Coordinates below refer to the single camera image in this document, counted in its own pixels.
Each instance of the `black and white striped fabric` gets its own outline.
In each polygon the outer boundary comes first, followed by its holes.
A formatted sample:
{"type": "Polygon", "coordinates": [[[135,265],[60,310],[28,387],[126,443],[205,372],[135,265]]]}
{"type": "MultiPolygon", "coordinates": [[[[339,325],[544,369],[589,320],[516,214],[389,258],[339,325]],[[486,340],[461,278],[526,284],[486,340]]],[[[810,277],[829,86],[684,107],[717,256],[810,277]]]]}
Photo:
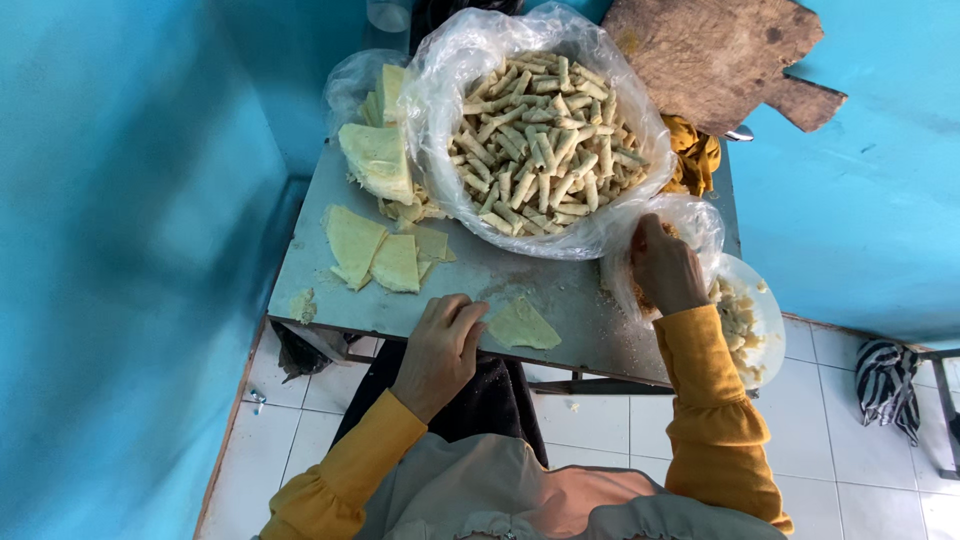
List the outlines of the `black and white striped fabric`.
{"type": "Polygon", "coordinates": [[[874,339],[860,347],[856,362],[856,396],[860,400],[863,425],[879,420],[881,426],[894,423],[917,446],[920,410],[913,391],[920,358],[908,347],[874,339]]]}

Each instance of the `clear plastic bag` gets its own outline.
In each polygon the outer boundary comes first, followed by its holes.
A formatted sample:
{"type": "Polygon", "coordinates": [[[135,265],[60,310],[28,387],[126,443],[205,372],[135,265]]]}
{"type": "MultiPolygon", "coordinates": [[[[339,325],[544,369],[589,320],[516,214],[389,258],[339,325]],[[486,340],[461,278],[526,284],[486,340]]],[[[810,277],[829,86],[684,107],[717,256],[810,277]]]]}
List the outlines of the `clear plastic bag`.
{"type": "Polygon", "coordinates": [[[567,6],[548,3],[526,15],[466,9],[450,17],[420,44],[400,90],[407,145],[424,172],[430,199],[473,233],[505,250],[540,258],[587,260],[604,254],[609,225],[639,217],[643,202],[673,175],[677,157],[657,107],[606,31],[567,6]],[[463,100],[503,57],[550,51],[602,75],[616,90],[617,111],[636,133],[639,153],[651,162],[643,184],[634,187],[562,233],[514,238],[480,220],[446,150],[460,125],[463,100]]]}
{"type": "Polygon", "coordinates": [[[611,225],[608,252],[600,259],[601,282],[626,313],[627,320],[647,328],[652,328],[651,323],[660,317],[660,312],[654,310],[644,314],[636,304],[630,244],[640,215],[651,212],[660,217],[661,223],[676,227],[681,240],[697,254],[704,270],[707,292],[720,266],[724,239],[720,211],[700,197],[679,193],[658,195],[641,205],[636,217],[611,225]]]}
{"type": "Polygon", "coordinates": [[[326,125],[330,142],[339,145],[337,134],[344,124],[366,124],[360,104],[367,92],[376,88],[376,77],[383,64],[406,67],[410,57],[392,49],[368,49],[346,57],[330,71],[324,86],[324,101],[329,107],[326,125]]]}

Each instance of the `white plate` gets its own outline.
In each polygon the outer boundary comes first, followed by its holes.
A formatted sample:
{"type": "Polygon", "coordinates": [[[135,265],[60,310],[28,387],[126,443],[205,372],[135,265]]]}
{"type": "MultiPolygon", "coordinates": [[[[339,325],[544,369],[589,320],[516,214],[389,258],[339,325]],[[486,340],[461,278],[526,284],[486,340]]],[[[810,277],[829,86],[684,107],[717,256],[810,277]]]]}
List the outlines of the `white plate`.
{"type": "Polygon", "coordinates": [[[783,329],[780,306],[769,287],[766,292],[760,292],[756,288],[761,281],[760,275],[739,258],[725,253],[720,254],[717,274],[733,286],[737,296],[745,294],[754,300],[752,307],[756,319],[754,333],[763,336],[763,343],[748,351],[747,364],[766,366],[766,370],[763,372],[761,382],[756,382],[750,377],[750,380],[743,381],[743,385],[747,390],[760,388],[773,380],[783,365],[783,355],[786,353],[786,333],[783,329]]]}

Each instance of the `yellow sleeve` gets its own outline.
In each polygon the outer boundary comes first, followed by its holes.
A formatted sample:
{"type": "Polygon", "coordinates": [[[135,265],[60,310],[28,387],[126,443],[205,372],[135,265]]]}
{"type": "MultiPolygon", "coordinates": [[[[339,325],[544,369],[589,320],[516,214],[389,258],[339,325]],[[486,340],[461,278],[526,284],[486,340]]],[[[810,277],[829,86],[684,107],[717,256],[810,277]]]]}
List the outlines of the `yellow sleeve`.
{"type": "Polygon", "coordinates": [[[770,432],[736,374],[716,307],[668,315],[654,328],[677,392],[666,429],[673,463],[664,487],[793,532],[763,451],[770,432]]]}
{"type": "Polygon", "coordinates": [[[270,521],[260,538],[353,538],[366,519],[363,505],[424,433],[426,425],[384,390],[323,461],[270,499],[270,521]]]}

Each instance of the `hand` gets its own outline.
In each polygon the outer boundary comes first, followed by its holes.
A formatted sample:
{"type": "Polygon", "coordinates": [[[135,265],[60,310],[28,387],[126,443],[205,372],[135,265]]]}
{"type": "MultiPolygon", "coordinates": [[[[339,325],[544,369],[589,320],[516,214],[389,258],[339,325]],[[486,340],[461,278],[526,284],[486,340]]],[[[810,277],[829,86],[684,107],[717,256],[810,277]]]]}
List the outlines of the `hand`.
{"type": "Polygon", "coordinates": [[[490,309],[466,294],[431,298],[410,334],[391,393],[424,424],[473,378],[477,342],[487,327],[478,323],[490,309]]]}
{"type": "Polygon", "coordinates": [[[664,317],[710,303],[697,255],[665,233],[656,214],[640,217],[631,249],[634,280],[664,317]]]}

